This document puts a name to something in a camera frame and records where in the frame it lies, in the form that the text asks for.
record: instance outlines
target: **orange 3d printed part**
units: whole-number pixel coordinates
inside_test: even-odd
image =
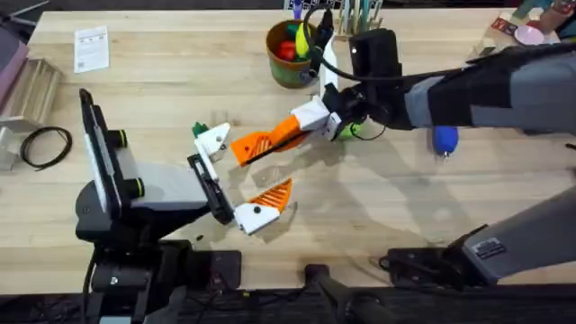
[[[257,158],[272,149],[276,152],[282,152],[294,148],[305,138],[306,134],[300,130],[300,124],[298,123],[296,116],[291,115],[289,118],[278,124],[273,131],[253,132],[242,139],[233,141],[230,144],[230,147],[232,148],[239,164],[245,166],[251,159]],[[286,145],[283,145],[283,143],[290,139],[293,140]]]
[[[251,199],[250,202],[274,207],[279,212],[283,212],[288,200],[290,200],[291,190],[292,179],[288,179],[274,188],[270,188],[266,192],[261,193],[258,197]]]

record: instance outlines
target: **wooden table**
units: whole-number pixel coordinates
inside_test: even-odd
[[[407,74],[462,65],[497,15],[495,9],[382,11],[383,26],[398,35]],[[78,88],[93,93],[111,128],[127,131],[137,158],[186,166],[194,122],[230,122],[235,139],[271,130],[318,92],[317,86],[283,89],[270,75],[266,31],[290,17],[280,11],[45,13],[31,56],[64,72],[49,124],[69,129],[75,144],[50,169],[35,172],[21,163],[0,174],[0,292],[80,291],[92,248],[74,232],[75,199],[91,179]],[[100,25],[108,26],[110,68],[74,74],[74,30]],[[349,70],[347,45],[336,50]],[[386,285],[387,274],[374,261],[388,248],[445,245],[573,185],[576,152],[563,146],[572,137],[492,129],[460,134],[447,161],[430,153],[423,130],[387,130],[375,141],[319,140],[247,169],[237,168],[228,152],[217,169],[236,201],[293,178],[292,202],[281,219],[247,237],[207,215],[170,237],[202,249],[241,250],[244,288],[299,286],[308,263],[328,264],[345,284]],[[46,138],[32,154],[50,158],[60,142]],[[199,235],[204,238],[195,242]],[[506,282],[573,282],[573,270],[550,267]]]

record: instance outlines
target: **pen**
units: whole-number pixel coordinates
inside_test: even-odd
[[[302,0],[294,0],[292,9],[294,10],[294,19],[300,20],[302,18]]]

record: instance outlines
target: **paper sheet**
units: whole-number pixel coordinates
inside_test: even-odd
[[[74,72],[82,73],[110,66],[106,26],[79,30],[74,39]]]

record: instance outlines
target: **pen holder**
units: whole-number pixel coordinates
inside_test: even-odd
[[[289,20],[277,23],[270,29],[266,35],[266,51],[270,60],[270,71],[272,77],[276,82],[283,87],[298,89],[303,88],[311,83],[312,77],[308,75],[310,70],[311,61],[305,60],[303,62],[289,62],[278,58],[276,52],[280,48],[282,41],[289,41],[286,34],[286,28],[290,24],[300,24],[302,21]],[[316,35],[316,27],[309,25],[311,37]]]

